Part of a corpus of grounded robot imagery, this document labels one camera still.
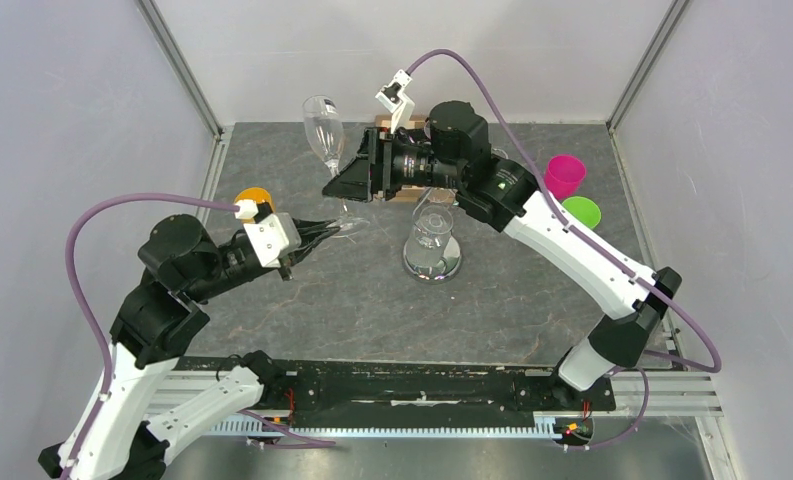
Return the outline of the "chrome wine glass rack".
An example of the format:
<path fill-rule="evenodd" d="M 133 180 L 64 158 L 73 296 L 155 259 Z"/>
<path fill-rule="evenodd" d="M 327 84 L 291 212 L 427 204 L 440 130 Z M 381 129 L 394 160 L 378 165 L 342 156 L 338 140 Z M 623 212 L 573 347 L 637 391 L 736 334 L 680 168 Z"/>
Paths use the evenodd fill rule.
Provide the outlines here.
<path fill-rule="evenodd" d="M 403 244 L 404 270 L 428 284 L 450 281 L 460 273 L 465 256 L 455 237 L 455 212 L 460 209 L 457 191 L 425 188 L 411 215 L 411 230 Z"/>

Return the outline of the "pink plastic wine glass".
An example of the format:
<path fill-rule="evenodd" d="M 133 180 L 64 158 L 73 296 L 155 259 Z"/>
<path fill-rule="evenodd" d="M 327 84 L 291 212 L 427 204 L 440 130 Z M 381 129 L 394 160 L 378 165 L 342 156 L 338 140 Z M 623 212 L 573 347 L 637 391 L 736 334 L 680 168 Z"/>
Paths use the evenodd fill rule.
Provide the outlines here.
<path fill-rule="evenodd" d="M 572 155 L 558 155 L 547 163 L 544 182 L 548 191 L 558 200 L 571 197 L 587 175 L 586 165 Z"/>

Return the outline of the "orange plastic wine glass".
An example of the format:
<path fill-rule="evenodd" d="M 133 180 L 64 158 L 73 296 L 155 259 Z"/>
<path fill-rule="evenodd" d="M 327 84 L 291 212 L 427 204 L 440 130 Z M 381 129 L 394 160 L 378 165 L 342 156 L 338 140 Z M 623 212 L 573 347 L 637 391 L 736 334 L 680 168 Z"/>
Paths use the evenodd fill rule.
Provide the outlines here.
<path fill-rule="evenodd" d="M 272 211 L 275 211 L 275 204 L 270 193 L 261 187 L 249 187 L 241 191 L 234 199 L 234 204 L 243 201 L 252 201 L 256 205 L 266 204 Z"/>

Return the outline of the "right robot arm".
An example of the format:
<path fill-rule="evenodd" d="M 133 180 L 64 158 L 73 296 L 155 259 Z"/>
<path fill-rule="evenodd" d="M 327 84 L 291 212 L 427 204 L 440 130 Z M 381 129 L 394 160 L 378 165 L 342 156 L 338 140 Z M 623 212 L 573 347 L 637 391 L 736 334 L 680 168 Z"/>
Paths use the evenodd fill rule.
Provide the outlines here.
<path fill-rule="evenodd" d="M 602 320 L 549 382 L 563 408 L 578 406 L 614 368 L 637 364 L 682 283 L 675 270 L 639 264 L 563 212 L 533 173 L 493 153 L 487 121 L 467 102 L 436 105 L 425 129 L 366 129 L 356 156 L 322 193 L 370 202 L 390 200 L 405 186 L 454 190 L 469 217 L 542 255 L 600 306 Z"/>

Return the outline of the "clear wine glass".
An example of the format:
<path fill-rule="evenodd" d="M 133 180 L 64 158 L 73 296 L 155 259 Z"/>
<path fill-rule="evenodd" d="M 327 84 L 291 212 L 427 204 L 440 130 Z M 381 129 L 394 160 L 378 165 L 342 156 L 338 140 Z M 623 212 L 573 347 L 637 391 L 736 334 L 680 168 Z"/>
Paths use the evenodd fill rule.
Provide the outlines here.
<path fill-rule="evenodd" d="M 302 104 L 303 124 L 308 144 L 325 164 L 331 177 L 339 173 L 344 151 L 344 126 L 334 101 L 325 95 L 314 95 Z M 345 200 L 331 198 L 338 211 L 334 225 L 339 228 L 335 237 L 351 237 L 364 230 L 369 221 L 352 214 Z"/>

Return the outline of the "green plastic wine glass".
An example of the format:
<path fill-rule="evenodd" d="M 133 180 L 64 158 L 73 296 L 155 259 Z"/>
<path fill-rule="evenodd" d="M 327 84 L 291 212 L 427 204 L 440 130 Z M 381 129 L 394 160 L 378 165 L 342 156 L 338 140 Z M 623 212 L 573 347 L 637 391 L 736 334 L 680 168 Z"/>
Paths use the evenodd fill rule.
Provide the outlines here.
<path fill-rule="evenodd" d="M 571 196 L 562 201 L 562 206 L 587 228 L 595 229 L 602 220 L 601 208 L 590 198 Z"/>

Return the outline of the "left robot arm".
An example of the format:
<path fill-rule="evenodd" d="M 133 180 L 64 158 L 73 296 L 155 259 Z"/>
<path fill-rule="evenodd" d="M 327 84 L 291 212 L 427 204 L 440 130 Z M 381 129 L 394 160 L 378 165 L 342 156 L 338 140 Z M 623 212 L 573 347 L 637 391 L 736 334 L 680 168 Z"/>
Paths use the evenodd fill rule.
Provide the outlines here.
<path fill-rule="evenodd" d="M 100 378 L 99 395 L 66 441 L 41 451 L 38 461 L 46 474 L 158 479 L 226 417 L 256 404 L 279 405 L 286 373 L 258 350 L 190 400 L 159 415 L 146 413 L 162 381 L 207 325 L 207 301 L 270 273 L 288 279 L 290 268 L 337 230 L 331 220 L 260 215 L 219 245 L 194 216 L 158 223 L 138 252 L 145 267 L 140 283 L 111 327 L 111 365 Z"/>

